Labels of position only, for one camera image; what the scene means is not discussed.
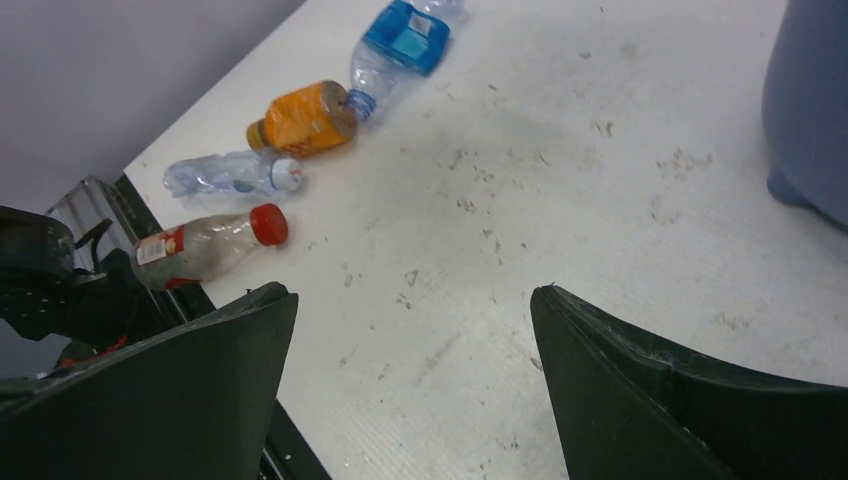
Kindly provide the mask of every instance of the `red bottle cap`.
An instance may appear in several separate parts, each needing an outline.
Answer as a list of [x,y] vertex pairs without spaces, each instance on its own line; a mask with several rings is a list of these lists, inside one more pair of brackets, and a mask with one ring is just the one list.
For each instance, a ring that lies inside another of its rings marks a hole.
[[250,211],[250,226],[259,243],[266,247],[279,245],[289,238],[289,224],[280,207],[273,203],[260,205]]

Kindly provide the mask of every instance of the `orange bottle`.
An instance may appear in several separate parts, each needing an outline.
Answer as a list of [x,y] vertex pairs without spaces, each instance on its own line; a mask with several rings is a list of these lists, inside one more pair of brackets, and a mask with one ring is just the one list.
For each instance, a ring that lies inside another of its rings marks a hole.
[[344,108],[347,90],[325,80],[271,102],[265,118],[247,127],[247,143],[274,147],[301,159],[348,142],[356,120]]

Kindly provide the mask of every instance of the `white table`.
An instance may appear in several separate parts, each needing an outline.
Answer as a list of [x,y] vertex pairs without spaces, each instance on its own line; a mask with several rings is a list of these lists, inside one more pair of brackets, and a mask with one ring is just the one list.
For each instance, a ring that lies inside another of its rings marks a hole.
[[[348,84],[384,3],[309,0],[139,156],[159,222],[208,213],[169,197],[170,162],[246,148],[277,95]],[[783,6],[477,0],[385,125],[308,161],[288,244],[205,289],[301,295],[279,398],[334,478],[565,478],[528,308],[554,281],[706,354],[848,385],[848,235],[765,189]]]

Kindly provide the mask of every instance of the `gray wall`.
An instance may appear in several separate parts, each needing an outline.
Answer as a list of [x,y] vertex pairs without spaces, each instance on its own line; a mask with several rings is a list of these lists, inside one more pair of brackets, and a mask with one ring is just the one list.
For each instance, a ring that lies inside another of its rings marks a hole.
[[0,0],[0,204],[117,179],[301,3]]

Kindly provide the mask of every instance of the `white barcode label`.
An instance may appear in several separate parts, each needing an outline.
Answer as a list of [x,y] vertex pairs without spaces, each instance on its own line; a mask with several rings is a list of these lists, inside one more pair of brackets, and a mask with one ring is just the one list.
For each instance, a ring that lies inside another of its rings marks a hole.
[[159,239],[139,245],[138,250],[135,252],[136,261],[139,265],[155,262],[156,260],[165,258],[166,256],[168,256],[168,253],[165,251],[165,239]]
[[430,33],[430,28],[433,26],[433,22],[427,20],[424,17],[419,17],[418,15],[412,15],[409,19],[409,28],[415,30],[421,35],[427,36]]

